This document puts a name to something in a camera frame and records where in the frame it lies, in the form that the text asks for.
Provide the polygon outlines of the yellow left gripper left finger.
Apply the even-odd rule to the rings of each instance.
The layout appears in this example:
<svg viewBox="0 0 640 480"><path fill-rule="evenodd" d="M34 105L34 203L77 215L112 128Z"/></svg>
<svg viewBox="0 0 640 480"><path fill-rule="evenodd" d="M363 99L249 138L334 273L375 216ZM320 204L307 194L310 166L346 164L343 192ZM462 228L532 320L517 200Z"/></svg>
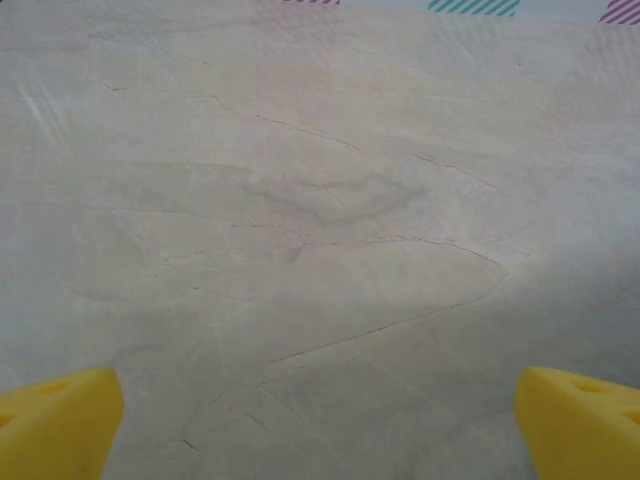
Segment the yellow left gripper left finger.
<svg viewBox="0 0 640 480"><path fill-rule="evenodd" d="M100 480L123 412L111 368L0 391L0 480Z"/></svg>

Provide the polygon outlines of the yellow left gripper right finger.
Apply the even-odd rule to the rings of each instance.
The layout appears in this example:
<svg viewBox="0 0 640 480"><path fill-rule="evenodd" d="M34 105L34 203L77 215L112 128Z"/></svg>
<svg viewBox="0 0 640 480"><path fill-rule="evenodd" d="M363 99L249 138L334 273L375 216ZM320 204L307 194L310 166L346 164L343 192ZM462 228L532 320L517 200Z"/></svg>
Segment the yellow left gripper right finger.
<svg viewBox="0 0 640 480"><path fill-rule="evenodd" d="M539 480L640 480L640 389L529 367L515 417Z"/></svg>

